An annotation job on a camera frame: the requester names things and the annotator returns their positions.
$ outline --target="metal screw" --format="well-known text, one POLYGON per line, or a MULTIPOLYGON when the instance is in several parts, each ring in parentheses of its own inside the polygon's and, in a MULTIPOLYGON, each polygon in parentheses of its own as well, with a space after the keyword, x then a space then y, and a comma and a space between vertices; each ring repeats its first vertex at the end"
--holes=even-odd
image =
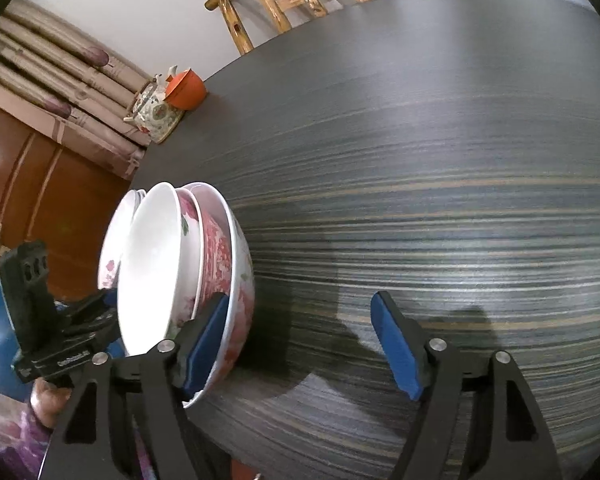
POLYGON ((446 349, 446 341, 444 339, 440 339, 439 337, 435 337, 429 341, 429 346, 436 352, 442 352, 446 349))
POLYGON ((98 352, 97 354, 93 355, 91 362, 95 365, 103 365, 107 362, 107 359, 109 359, 109 354, 106 352, 98 352))
POLYGON ((171 339, 163 339, 158 343, 158 352, 161 352, 163 354, 171 352, 171 350, 173 350, 175 346, 176 343, 174 343, 171 339))
POLYGON ((505 365, 511 361, 511 356, 503 351, 496 352, 496 361, 505 365))

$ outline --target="orange wooden door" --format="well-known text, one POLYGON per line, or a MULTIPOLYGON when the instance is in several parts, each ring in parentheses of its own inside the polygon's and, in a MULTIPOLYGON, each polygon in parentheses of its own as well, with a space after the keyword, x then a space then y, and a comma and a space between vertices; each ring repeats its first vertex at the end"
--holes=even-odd
POLYGON ((0 243, 44 240, 56 299, 96 289, 100 245, 128 185, 0 109, 0 243))

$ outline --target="tabletop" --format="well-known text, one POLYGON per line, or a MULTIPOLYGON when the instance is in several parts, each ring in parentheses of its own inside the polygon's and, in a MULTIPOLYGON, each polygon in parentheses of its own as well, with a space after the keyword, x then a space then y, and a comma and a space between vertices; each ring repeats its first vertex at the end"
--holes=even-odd
POLYGON ((600 451, 600 18, 377 0, 206 86, 132 184, 213 184, 253 256, 250 339, 197 425, 271 480, 385 478, 417 409, 370 323, 386 289, 431 333, 509 349, 579 478, 600 451))

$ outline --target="blue gripper pad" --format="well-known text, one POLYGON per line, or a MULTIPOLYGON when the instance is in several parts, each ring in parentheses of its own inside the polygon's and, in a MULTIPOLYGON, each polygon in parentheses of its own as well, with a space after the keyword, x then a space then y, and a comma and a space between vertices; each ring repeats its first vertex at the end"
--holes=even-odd
POLYGON ((371 299, 371 323, 398 388, 411 400, 420 399, 430 381, 424 332, 400 313, 388 292, 377 292, 371 299))
POLYGON ((229 310, 229 297, 226 295, 214 295, 206 303, 200 313, 200 318, 187 321, 176 341, 181 345, 184 355, 184 362, 181 361, 181 355, 178 357, 180 371, 183 372, 182 386, 180 390, 184 398, 192 399, 193 396, 205 387, 206 380, 211 373, 211 368, 218 357, 222 334, 224 333, 224 324, 229 310), (192 333, 192 338, 180 338, 180 335, 192 324, 198 330, 198 334, 192 333))

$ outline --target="human hand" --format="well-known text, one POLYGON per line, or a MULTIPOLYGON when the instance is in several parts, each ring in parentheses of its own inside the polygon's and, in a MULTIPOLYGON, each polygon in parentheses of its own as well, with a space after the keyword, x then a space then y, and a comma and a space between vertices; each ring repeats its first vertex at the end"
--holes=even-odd
POLYGON ((50 430, 56 426, 58 415, 64 410, 70 395, 69 388, 58 388, 42 377, 36 379, 31 392, 31 407, 43 426, 50 430))

